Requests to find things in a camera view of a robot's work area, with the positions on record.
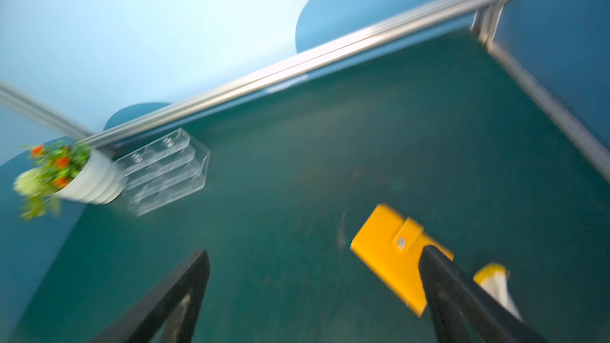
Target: blue wall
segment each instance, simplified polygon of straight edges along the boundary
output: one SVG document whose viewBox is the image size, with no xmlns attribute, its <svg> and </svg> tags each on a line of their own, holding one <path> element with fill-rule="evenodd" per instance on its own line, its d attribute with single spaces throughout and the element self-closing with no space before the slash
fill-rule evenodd
<svg viewBox="0 0 610 343">
<path fill-rule="evenodd" d="M 610 0 L 511 0 L 496 42 L 610 148 Z"/>
<path fill-rule="evenodd" d="M 84 210 L 64 202 L 60 217 L 30 222 L 19 218 L 22 198 L 13 191 L 17 176 L 32 167 L 29 153 L 18 145 L 41 144 L 57 133 L 0 105 L 0 342 L 8 339 L 36 288 L 42 282 Z"/>
<path fill-rule="evenodd" d="M 0 80 L 101 131 L 427 1 L 0 0 Z"/>
</svg>

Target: metal rail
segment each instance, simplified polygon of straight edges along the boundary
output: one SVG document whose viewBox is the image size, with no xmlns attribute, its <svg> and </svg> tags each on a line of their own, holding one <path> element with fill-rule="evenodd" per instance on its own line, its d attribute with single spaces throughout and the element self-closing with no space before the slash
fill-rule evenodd
<svg viewBox="0 0 610 343">
<path fill-rule="evenodd" d="M 370 27 L 286 58 L 213 90 L 84 139 L 93 147 L 121 141 L 196 112 L 234 100 L 284 80 L 418 32 L 478 8 L 507 0 L 435 0 Z"/>
<path fill-rule="evenodd" d="M 493 41 L 505 2 L 499 0 L 485 8 L 478 9 L 475 13 L 475 19 L 470 29 L 481 43 L 489 45 Z"/>
<path fill-rule="evenodd" d="M 72 119 L 64 117 L 44 103 L 4 84 L 0 84 L 0 103 L 10 106 L 24 116 L 34 119 L 43 125 L 66 133 L 67 136 L 75 140 L 88 138 L 93 135 L 92 132 Z"/>
<path fill-rule="evenodd" d="M 506 49 L 492 41 L 487 50 L 610 183 L 610 151 Z"/>
</svg>

